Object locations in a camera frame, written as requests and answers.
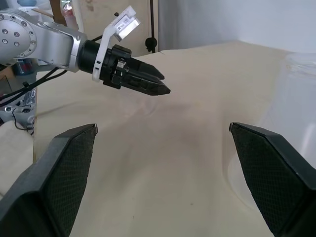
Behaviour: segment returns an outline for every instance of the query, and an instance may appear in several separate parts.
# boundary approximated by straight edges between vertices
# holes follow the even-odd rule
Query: black cable
[[[17,96],[14,96],[13,98],[11,98],[11,99],[9,99],[9,100],[7,100],[7,101],[1,103],[1,104],[0,104],[0,107],[6,106],[6,105],[8,105],[8,104],[14,102],[15,100],[17,100],[17,99],[20,98],[21,96],[23,96],[23,95],[25,95],[26,93],[28,93],[29,91],[33,90],[35,87],[37,87],[37,86],[39,86],[39,85],[41,85],[41,84],[43,84],[43,83],[45,83],[45,82],[47,82],[47,81],[49,81],[49,80],[51,80],[51,79],[56,78],[57,75],[54,76],[54,77],[51,77],[51,78],[50,78],[49,76],[52,75],[52,74],[54,74],[58,69],[59,69],[59,68],[54,68],[52,71],[50,71],[49,73],[47,73],[44,77],[42,77],[42,78],[39,79],[38,81],[32,83],[31,85],[29,85],[29,86],[27,86],[27,87],[25,87],[25,88],[22,88],[22,89],[20,89],[20,90],[18,90],[18,91],[15,91],[15,92],[13,92],[13,93],[11,93],[11,94],[9,94],[9,95],[3,96],[3,97],[6,97],[6,98],[7,98],[7,96],[12,96],[12,95],[15,95],[15,94],[19,93],[20,91],[22,91],[22,92],[19,93]]]
[[[155,38],[155,14],[154,14],[154,0],[150,0],[150,20],[152,28],[152,36],[145,41],[148,52],[155,53],[158,42]]]
[[[93,42],[96,42],[96,41],[98,41],[98,40],[100,40],[100,39],[102,39],[102,36],[98,36],[97,38],[94,38],[92,41],[93,41]]]
[[[96,42],[96,41],[98,41],[98,40],[100,40],[100,39],[102,39],[102,36],[98,36],[97,38],[94,38],[92,41]],[[64,71],[62,71],[61,73],[59,73],[59,74],[57,74],[57,75],[55,75],[55,76],[50,77],[50,76],[51,76],[52,74],[54,74],[58,69],[59,69],[59,68],[57,68],[57,67],[54,68],[52,71],[50,71],[49,73],[47,73],[44,77],[42,77],[42,78],[39,79],[38,81],[32,83],[31,85],[28,85],[27,87],[21,88],[21,89],[15,91],[15,92],[13,92],[13,93],[10,93],[10,94],[7,94],[7,95],[4,95],[4,96],[0,97],[0,101],[1,101],[1,100],[6,99],[6,98],[9,98],[9,97],[11,97],[11,96],[13,96],[13,95],[18,94],[17,96],[15,96],[15,97],[13,97],[13,98],[11,98],[11,99],[9,99],[9,100],[7,100],[7,101],[1,103],[1,104],[0,104],[0,107],[6,106],[6,105],[8,105],[8,104],[14,102],[15,100],[17,100],[17,99],[20,98],[21,96],[25,95],[27,92],[33,90],[35,87],[37,87],[37,86],[39,86],[39,85],[41,85],[41,84],[43,84],[43,83],[45,83],[45,82],[47,82],[47,81],[49,81],[49,80],[58,78],[58,77],[64,75],[64,74],[67,72],[67,70],[64,70]]]
[[[13,111],[12,111],[12,115],[13,115],[13,118],[14,118],[14,126],[16,127],[16,129],[18,130],[21,130],[21,131],[31,131],[33,130],[33,128],[19,128],[18,125],[16,124],[16,117],[14,115],[14,111],[16,110],[17,108],[15,108]]]
[[[150,0],[150,21],[152,24],[152,38],[155,38],[154,0]]]

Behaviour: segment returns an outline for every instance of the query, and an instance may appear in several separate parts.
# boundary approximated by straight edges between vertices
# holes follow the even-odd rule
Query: white wall
[[[316,52],[315,22],[315,0],[159,0],[159,46],[241,40]]]

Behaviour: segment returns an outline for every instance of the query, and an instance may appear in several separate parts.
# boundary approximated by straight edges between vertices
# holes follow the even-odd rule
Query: beige fabric
[[[285,55],[232,42],[141,57],[166,76],[172,93],[159,97],[95,84],[86,73],[41,85],[38,157],[69,128],[99,128],[71,236],[271,237],[227,183],[228,130],[259,119]]]
[[[9,121],[0,127],[0,196],[32,164],[33,138]]]

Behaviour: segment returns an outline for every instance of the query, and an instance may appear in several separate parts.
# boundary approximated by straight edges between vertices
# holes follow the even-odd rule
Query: robotic arm
[[[39,22],[25,12],[0,11],[0,64],[12,66],[16,59],[35,58],[71,72],[82,70],[94,81],[120,89],[122,86],[148,95],[169,94],[164,76],[152,65],[131,57],[131,50],[115,45],[110,38],[123,40],[138,25],[130,6],[103,33],[101,44],[86,34],[56,24]]]

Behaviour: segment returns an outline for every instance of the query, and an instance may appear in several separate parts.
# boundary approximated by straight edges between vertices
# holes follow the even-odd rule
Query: wrinkled fabric
[[[172,92],[159,97],[83,72],[41,85],[37,159],[67,129],[99,130],[71,236],[272,237],[227,182],[236,152],[229,125],[258,121],[285,55],[232,42],[138,58],[165,75]]]
[[[33,138],[15,128],[14,121],[0,126],[0,199],[33,162]]]

